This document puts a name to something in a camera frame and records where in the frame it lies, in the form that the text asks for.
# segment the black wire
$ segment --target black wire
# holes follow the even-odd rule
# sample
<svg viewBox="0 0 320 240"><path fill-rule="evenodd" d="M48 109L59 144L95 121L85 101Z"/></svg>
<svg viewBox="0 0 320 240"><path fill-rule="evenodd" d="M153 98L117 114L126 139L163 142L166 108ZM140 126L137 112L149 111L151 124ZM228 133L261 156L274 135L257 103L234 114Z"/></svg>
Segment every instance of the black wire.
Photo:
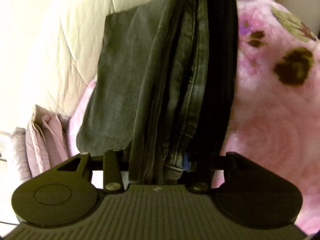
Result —
<svg viewBox="0 0 320 240"><path fill-rule="evenodd" d="M3 222L3 221L0 221L0 223L6 224L6 225L11 225L11 226L18 226L19 225L19 224L8 223L8 222Z"/></svg>

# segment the ridged black surface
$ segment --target ridged black surface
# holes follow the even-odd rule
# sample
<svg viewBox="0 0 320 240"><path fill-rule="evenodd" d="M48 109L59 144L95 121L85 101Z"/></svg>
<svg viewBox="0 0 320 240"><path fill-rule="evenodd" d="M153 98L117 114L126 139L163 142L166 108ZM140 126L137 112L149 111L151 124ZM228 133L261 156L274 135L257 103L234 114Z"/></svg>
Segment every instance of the ridged black surface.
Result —
<svg viewBox="0 0 320 240"><path fill-rule="evenodd" d="M20 225L5 239L218 239L301 240L294 225L273 230L251 229L224 217L207 195L184 186L131 185L119 195L108 195L85 220L64 228L41 229Z"/></svg>

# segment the floral blanket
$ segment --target floral blanket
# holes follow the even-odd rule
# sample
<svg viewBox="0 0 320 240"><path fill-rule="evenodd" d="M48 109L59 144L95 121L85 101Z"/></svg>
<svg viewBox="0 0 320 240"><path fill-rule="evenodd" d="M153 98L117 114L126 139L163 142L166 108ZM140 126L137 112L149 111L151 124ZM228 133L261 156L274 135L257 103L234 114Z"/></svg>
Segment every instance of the floral blanket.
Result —
<svg viewBox="0 0 320 240"><path fill-rule="evenodd" d="M303 194L296 221L320 230L320 41L274 0L237 0L236 93L221 154L236 151L294 183ZM95 86L71 117L70 154ZM217 172L212 186L223 182Z"/></svg>

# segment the white comforter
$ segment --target white comforter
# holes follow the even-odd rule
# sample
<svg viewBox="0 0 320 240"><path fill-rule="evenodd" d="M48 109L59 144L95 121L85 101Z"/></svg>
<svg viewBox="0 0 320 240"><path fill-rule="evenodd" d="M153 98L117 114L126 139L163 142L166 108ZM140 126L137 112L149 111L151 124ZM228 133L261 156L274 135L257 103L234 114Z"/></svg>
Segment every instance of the white comforter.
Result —
<svg viewBox="0 0 320 240"><path fill-rule="evenodd" d="M150 0L52 0L28 57L18 105L26 127L38 104L71 115L97 73L106 15Z"/></svg>

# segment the green-gray cloth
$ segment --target green-gray cloth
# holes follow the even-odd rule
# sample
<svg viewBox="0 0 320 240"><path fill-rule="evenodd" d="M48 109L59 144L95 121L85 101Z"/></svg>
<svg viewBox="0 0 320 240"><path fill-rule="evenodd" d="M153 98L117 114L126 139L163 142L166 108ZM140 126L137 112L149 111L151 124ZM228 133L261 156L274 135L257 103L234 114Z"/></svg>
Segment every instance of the green-gray cloth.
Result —
<svg viewBox="0 0 320 240"><path fill-rule="evenodd" d="M132 141L131 183L176 183L208 60L207 0L153 0L108 16L78 149L103 155Z"/></svg>

